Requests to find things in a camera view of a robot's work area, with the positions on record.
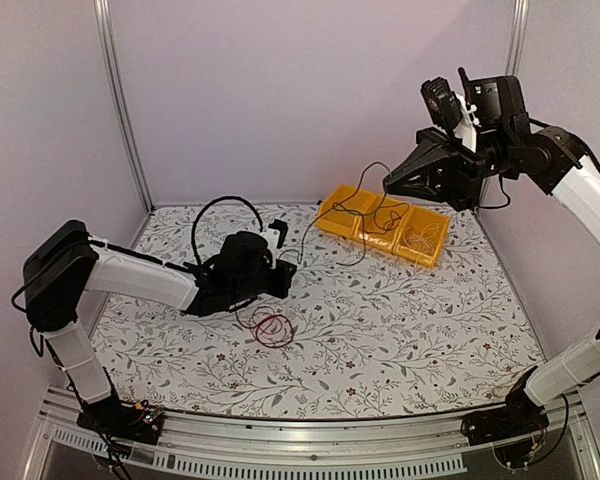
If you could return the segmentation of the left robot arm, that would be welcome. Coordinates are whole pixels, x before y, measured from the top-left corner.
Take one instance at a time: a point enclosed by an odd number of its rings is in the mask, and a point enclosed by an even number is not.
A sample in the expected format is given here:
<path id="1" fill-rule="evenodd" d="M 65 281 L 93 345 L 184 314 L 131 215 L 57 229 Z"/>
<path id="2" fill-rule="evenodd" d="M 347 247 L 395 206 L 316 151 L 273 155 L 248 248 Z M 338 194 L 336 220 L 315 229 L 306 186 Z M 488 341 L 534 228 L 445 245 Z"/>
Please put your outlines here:
<path id="1" fill-rule="evenodd" d="M 91 419 L 108 434 L 128 426 L 128 412 L 77 320 L 84 292 L 105 292 L 156 302 L 186 315 L 206 317 L 242 309 L 261 295 L 288 296 L 296 266 L 278 256 L 286 225 L 275 221 L 255 233 L 227 236 L 220 252 L 201 264 L 176 265 L 89 234 L 70 220 L 23 266 L 13 294 L 19 311 L 57 356 Z"/>

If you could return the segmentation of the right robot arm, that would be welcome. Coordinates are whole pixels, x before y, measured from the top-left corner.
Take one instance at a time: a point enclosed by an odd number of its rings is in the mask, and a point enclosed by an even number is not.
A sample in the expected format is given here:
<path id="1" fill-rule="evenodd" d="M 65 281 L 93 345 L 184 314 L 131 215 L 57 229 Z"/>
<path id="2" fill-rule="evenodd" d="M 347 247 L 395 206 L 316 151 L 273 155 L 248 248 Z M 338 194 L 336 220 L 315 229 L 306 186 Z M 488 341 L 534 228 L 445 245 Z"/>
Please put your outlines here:
<path id="1" fill-rule="evenodd" d="M 485 179 L 526 175 L 600 246 L 600 163 L 587 144 L 545 123 L 533 131 L 516 77 L 459 76 L 462 93 L 442 77 L 422 84 L 433 125 L 417 131 L 415 149 L 384 177 L 384 192 L 461 212 L 479 208 Z"/>

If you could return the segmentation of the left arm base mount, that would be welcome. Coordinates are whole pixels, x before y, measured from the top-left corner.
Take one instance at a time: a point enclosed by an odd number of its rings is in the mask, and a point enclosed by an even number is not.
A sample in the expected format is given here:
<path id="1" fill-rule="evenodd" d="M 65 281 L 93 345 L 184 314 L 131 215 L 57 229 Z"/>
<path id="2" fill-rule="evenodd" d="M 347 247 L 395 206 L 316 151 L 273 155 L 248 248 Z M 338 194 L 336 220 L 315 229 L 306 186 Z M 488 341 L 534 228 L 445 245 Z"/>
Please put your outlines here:
<path id="1" fill-rule="evenodd" d="M 80 405 L 77 425 L 106 437 L 157 445 L 164 424 L 165 409 L 147 400 L 134 404 L 122 402 L 116 391 L 100 401 L 87 403 L 78 393 Z"/>

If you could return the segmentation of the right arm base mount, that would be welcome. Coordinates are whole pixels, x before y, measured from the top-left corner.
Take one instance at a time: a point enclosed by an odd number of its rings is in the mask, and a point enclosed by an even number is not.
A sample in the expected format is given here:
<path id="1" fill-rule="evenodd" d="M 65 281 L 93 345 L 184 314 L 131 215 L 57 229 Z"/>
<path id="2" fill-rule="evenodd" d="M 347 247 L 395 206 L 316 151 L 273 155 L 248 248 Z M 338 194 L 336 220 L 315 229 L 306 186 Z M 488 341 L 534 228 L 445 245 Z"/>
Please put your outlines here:
<path id="1" fill-rule="evenodd" d="M 504 467 L 527 467 L 544 442 L 549 420 L 542 406 L 531 401 L 522 388 L 505 397 L 503 406 L 471 412 L 462 418 L 460 432 L 471 446 L 510 440 L 526 435 L 494 449 L 496 460 Z"/>

